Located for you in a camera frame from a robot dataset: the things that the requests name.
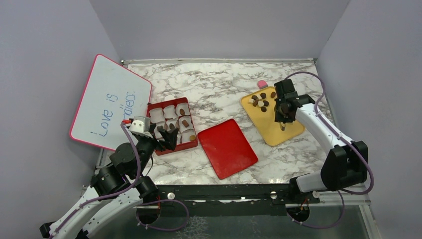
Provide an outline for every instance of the yellow cutting board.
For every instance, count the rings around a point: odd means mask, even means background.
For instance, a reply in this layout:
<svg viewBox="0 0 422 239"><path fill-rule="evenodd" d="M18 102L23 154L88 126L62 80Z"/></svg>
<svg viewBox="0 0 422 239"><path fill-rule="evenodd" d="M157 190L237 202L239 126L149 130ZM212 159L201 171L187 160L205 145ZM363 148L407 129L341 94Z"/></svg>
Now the yellow cutting board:
<svg viewBox="0 0 422 239"><path fill-rule="evenodd" d="M267 112L262 112L258 106L254 107L252 104L248 103L249 99L253 95L258 96L262 92L267 95L265 100L270 103L270 105L267 106ZM270 146L276 146L303 133L305 131L305 127L298 121L294 121L293 123L287 123L286 129L281 131L280 123L274 122L274 106L276 102L274 100L275 98L271 98L270 96L272 92L275 92L274 87L266 87L257 92L242 97L242 99L240 99L240 104L245 109L246 113L252 120L255 127L258 129L265 142Z"/></svg>

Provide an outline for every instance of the gray wall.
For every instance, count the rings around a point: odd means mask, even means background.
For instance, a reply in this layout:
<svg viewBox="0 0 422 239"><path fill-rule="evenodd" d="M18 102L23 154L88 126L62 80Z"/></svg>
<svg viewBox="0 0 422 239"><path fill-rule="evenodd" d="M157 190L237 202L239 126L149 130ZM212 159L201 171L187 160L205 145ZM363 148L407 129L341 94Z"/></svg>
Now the gray wall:
<svg viewBox="0 0 422 239"><path fill-rule="evenodd" d="M99 150L68 130L97 53L118 60L87 0L1 1L1 238L41 238L89 183Z"/></svg>
<svg viewBox="0 0 422 239"><path fill-rule="evenodd" d="M422 1L351 0L316 66L340 129L369 146L383 238L420 238Z"/></svg>
<svg viewBox="0 0 422 239"><path fill-rule="evenodd" d="M122 59L318 57L349 0L90 0Z"/></svg>

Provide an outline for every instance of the chocolate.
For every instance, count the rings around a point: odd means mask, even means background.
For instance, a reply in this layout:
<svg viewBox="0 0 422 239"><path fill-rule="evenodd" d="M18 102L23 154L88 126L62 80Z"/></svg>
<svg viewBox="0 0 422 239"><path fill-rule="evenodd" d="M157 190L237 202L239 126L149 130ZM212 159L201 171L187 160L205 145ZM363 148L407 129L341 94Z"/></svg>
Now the chocolate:
<svg viewBox="0 0 422 239"><path fill-rule="evenodd" d="M182 121L182 124L183 124L184 127L188 127L189 126L189 123L186 120Z"/></svg>

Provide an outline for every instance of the red box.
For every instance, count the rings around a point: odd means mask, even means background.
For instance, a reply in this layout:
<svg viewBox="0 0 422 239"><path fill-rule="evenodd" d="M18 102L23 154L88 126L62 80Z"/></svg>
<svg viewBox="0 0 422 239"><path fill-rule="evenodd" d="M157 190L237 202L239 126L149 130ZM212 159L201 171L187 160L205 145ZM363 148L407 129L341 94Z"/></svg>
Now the red box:
<svg viewBox="0 0 422 239"><path fill-rule="evenodd" d="M188 98L183 97L183 98L179 98L179 99L175 99L175 100L171 100L171 101L164 101L164 102L160 102L160 103L155 103L155 104L148 105L146 116L147 117L150 117L149 111L152 110L152 109L155 109L155 108L163 108L164 109L165 107L170 106L170 105L174 105L174 107L176 107L180 103L188 103L188 107L189 107ZM192 118L192 113L191 113L191 108L190 107L189 107L189 114L190 114L190 116ZM181 150L185 150L185 149L188 149L188 148L193 148L193 147L198 146L198 135L197 135L197 132L195 130L193 119L192 119L192 127L194 128L194 132L195 132L195 135L197 137L195 139L195 141L187 142L187 143L181 143L181 144L179 144L179 145L176 146L176 149L174 151L165 150L165 151L161 152L161 151L156 150L155 153L157 155L163 155L163 154L177 152L177 151L181 151Z"/></svg>

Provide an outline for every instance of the white marble surface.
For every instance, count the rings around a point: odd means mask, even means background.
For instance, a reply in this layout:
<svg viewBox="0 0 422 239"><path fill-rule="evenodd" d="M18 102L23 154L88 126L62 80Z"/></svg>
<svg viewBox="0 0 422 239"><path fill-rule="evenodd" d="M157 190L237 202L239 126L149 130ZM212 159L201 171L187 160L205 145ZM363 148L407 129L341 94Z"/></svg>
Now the white marble surface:
<svg viewBox="0 0 422 239"><path fill-rule="evenodd" d="M287 183L323 165L325 153L307 130L276 147L268 146L240 105L241 97L258 90L258 80L273 85L296 71L316 73L311 62L129 64L128 69L151 81L151 103L187 97L197 133L235 119L258 156L256 164L219 180L201 144L163 156L154 154L149 176L156 184ZM319 81L311 76L301 74L292 80L299 94L316 99L322 92ZM319 107L330 119L325 100Z"/></svg>

